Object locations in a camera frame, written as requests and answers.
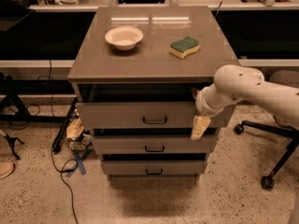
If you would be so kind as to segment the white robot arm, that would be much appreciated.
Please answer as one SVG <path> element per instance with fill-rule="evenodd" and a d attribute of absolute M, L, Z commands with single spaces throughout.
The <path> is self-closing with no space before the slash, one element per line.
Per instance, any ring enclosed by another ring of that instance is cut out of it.
<path fill-rule="evenodd" d="M 294 87 L 267 82 L 253 68 L 225 65 L 214 83 L 195 93 L 199 116 L 207 119 L 228 105 L 249 101 L 270 113 L 278 127 L 241 121 L 222 133 L 208 167 L 208 206 L 192 224 L 298 224 L 299 96 Z"/>

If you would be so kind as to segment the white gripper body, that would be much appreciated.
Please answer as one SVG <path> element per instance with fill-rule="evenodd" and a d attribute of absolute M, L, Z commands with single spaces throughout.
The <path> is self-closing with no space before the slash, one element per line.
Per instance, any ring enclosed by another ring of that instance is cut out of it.
<path fill-rule="evenodd" d="M 228 105 L 215 85 L 204 87 L 199 91 L 199 97 L 195 100 L 195 108 L 199 116 L 215 117 Z"/>

